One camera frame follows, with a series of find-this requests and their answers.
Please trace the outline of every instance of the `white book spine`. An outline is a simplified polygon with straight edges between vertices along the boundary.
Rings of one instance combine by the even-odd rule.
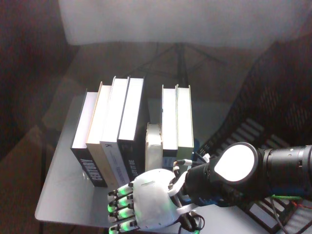
[[[101,145],[119,186],[129,183],[130,180],[118,144],[116,142],[101,141]]]

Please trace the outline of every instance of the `robotic hand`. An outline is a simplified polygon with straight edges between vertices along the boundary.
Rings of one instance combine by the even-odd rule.
[[[256,149],[244,142],[219,157],[202,162],[177,160],[173,172],[155,169],[108,194],[110,234],[152,230],[176,222],[194,232],[204,226],[192,210],[264,199],[272,195],[312,195],[312,145],[288,149]],[[178,165],[192,166],[180,174]]]

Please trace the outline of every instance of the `book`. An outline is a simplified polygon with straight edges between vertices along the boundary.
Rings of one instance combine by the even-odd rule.
[[[120,79],[114,77],[108,101],[108,112],[100,140],[101,146],[119,186],[130,182],[117,143],[128,86],[129,78]]]
[[[162,138],[159,124],[147,124],[145,171],[162,168]]]
[[[70,148],[93,185],[96,187],[107,187],[97,164],[93,160],[85,144],[93,109],[97,101],[97,95],[98,93],[96,92],[86,92],[77,123],[77,129]]]
[[[191,87],[177,85],[177,155],[178,160],[191,159],[194,149]]]
[[[162,166],[172,169],[177,154],[177,117],[176,117],[176,93],[177,87],[167,89],[162,86],[162,114],[161,114],[161,133],[162,133]]]
[[[150,121],[143,78],[130,78],[118,146],[130,181],[145,171],[146,126]]]
[[[111,189],[116,189],[118,188],[117,180],[99,142],[103,133],[110,93],[111,85],[103,85],[101,82],[97,93],[97,101],[94,107],[86,145],[107,185]]]

